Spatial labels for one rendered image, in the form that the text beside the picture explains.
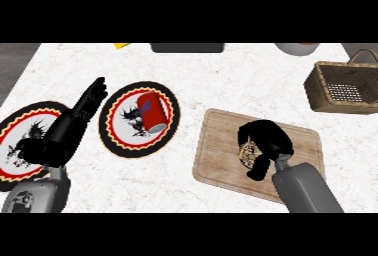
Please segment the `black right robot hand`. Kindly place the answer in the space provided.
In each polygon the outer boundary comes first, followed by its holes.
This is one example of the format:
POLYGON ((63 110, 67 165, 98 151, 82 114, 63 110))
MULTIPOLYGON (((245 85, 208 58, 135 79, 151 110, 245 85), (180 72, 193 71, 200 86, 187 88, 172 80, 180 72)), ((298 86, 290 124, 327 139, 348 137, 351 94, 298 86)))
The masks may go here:
POLYGON ((280 170, 287 167, 287 159, 293 155, 290 139, 270 120, 247 122, 237 130, 237 144, 243 145, 252 141, 261 154, 253 160, 246 176, 253 181, 261 181, 265 177, 270 162, 277 164, 280 170))

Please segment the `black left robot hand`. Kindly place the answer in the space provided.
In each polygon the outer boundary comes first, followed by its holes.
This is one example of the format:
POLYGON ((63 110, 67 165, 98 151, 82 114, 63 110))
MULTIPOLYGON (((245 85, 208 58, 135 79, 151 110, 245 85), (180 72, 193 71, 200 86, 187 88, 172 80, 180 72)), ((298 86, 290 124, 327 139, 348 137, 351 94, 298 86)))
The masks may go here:
POLYGON ((60 167, 70 160, 87 124, 107 95, 104 78, 98 77, 75 103, 58 115, 41 138, 24 138, 16 144, 19 157, 30 164, 60 167))

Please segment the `brown cupcake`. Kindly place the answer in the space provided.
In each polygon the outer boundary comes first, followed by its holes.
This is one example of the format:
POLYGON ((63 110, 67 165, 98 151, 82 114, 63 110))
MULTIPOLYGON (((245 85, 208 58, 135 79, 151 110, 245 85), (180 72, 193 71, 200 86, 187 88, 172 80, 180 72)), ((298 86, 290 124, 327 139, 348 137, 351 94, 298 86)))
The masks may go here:
POLYGON ((239 148, 239 161, 240 164, 250 169, 261 151, 252 141, 246 141, 239 148))

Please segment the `pale wooden cutting board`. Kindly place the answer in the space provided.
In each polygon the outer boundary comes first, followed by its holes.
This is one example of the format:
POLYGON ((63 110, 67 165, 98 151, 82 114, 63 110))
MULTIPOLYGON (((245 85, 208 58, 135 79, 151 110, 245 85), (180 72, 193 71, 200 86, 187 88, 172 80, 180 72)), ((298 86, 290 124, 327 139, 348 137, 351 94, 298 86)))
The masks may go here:
MULTIPOLYGON (((193 163, 193 178, 209 185, 280 203, 273 186, 274 164, 270 164, 262 181, 246 177, 247 168, 239 161, 237 130, 255 117, 218 109, 208 109, 203 115, 193 163)), ((289 165, 309 163, 321 178, 326 178, 320 137, 315 131, 277 123, 292 141, 293 156, 289 165)))

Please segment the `brown wicker basket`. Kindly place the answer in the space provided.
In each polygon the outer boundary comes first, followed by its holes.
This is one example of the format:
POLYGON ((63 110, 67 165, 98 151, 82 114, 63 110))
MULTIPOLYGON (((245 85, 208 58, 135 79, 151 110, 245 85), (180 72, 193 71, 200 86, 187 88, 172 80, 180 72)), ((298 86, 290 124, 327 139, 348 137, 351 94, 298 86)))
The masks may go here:
POLYGON ((378 52, 360 49, 346 62, 315 62, 304 89, 314 112, 378 113, 378 52))

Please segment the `round black-rimmed bird plate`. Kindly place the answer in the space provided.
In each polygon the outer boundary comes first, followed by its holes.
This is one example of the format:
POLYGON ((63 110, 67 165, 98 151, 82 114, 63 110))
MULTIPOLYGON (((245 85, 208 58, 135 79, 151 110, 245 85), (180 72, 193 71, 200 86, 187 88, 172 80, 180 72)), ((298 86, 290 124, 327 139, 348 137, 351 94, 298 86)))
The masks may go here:
POLYGON ((98 116, 98 135, 106 149, 119 157, 140 158, 168 143, 178 127, 180 107, 169 89, 156 82, 141 81, 122 87, 109 97, 98 116), (141 94, 159 95, 166 116, 166 128, 149 134, 143 128, 137 107, 141 94))
POLYGON ((0 122, 0 192, 7 192, 27 179, 41 178, 47 171, 19 157, 17 142, 41 138, 51 123, 67 107, 53 101, 36 102, 22 107, 0 122))

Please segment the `red can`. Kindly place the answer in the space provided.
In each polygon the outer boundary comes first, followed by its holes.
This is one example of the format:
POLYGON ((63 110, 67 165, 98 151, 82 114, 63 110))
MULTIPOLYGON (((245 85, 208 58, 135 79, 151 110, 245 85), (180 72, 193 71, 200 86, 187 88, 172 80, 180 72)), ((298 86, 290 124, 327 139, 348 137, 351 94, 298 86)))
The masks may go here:
POLYGON ((154 92, 144 93, 137 98, 137 107, 141 124, 146 132, 154 134, 166 128, 166 116, 159 95, 154 92))

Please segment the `grey round pot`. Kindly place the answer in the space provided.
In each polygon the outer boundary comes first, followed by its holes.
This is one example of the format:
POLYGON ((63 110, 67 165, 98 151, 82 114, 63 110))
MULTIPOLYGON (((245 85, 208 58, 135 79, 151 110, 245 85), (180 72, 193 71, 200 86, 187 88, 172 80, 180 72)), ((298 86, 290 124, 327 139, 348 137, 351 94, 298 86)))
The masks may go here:
POLYGON ((278 50, 292 56, 307 56, 309 55, 315 48, 317 43, 276 43, 278 50))

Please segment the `dark grey appliance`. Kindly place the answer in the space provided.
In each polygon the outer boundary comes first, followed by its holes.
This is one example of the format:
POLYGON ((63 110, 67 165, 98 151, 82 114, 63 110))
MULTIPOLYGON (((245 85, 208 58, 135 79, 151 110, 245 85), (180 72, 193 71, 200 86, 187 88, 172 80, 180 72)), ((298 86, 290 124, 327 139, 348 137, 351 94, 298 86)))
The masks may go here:
POLYGON ((151 43, 154 53, 221 53, 222 43, 151 43))

